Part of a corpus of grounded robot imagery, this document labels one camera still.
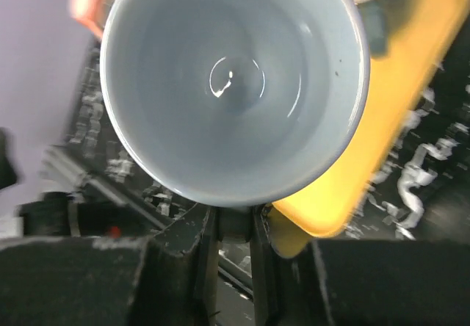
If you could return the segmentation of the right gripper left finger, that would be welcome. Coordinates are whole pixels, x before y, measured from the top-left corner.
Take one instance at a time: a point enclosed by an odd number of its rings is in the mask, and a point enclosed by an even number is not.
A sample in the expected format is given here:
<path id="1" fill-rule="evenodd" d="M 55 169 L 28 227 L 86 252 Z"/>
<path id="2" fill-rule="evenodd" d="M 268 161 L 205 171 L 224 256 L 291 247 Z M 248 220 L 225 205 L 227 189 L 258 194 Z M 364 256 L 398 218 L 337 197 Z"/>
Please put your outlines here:
<path id="1" fill-rule="evenodd" d="M 145 249 L 129 325 L 214 325 L 218 215 L 196 206 Z"/>

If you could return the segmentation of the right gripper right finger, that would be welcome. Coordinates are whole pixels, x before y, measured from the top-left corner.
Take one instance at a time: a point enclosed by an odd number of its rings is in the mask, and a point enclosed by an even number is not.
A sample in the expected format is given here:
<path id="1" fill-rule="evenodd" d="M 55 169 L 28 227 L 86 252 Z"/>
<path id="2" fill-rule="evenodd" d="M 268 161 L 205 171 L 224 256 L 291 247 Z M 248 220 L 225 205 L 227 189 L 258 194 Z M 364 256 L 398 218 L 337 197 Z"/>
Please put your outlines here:
<path id="1" fill-rule="evenodd" d="M 317 242 L 271 207 L 255 208 L 252 222 L 255 323 L 333 325 Z"/>

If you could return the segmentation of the white grey mug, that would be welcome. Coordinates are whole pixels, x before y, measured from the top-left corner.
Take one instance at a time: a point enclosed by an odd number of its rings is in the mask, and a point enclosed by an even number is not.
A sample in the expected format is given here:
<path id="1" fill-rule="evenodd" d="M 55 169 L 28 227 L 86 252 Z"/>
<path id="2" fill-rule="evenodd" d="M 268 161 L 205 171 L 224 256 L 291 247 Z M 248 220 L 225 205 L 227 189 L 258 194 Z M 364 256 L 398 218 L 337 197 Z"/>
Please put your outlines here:
<path id="1" fill-rule="evenodd" d="M 305 188 L 343 154 L 369 89 L 353 0 L 115 0 L 100 78 L 152 179 L 233 210 Z"/>

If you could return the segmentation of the grey faceted mug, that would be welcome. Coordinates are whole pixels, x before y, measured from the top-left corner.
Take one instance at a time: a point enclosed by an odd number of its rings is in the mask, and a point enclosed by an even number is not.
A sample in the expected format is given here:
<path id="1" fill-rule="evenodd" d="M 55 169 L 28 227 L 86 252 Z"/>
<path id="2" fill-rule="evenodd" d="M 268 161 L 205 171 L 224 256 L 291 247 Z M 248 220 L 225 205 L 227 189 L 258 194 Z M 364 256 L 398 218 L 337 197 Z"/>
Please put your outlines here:
<path id="1" fill-rule="evenodd" d="M 354 0 L 361 14 L 370 53 L 385 56 L 388 40 L 405 21 L 409 0 Z"/>

